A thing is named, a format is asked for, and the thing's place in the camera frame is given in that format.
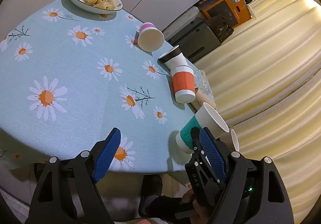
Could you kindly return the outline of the person's right hand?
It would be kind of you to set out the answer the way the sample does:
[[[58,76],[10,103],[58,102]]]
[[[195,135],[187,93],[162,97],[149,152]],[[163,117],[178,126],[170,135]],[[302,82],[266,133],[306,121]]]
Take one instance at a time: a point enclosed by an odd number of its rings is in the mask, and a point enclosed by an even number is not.
[[[202,207],[198,204],[197,200],[195,199],[194,191],[189,189],[182,197],[181,200],[182,204],[192,203],[193,207],[196,211],[194,216],[190,217],[191,224],[206,224],[209,220],[209,213],[207,208]]]

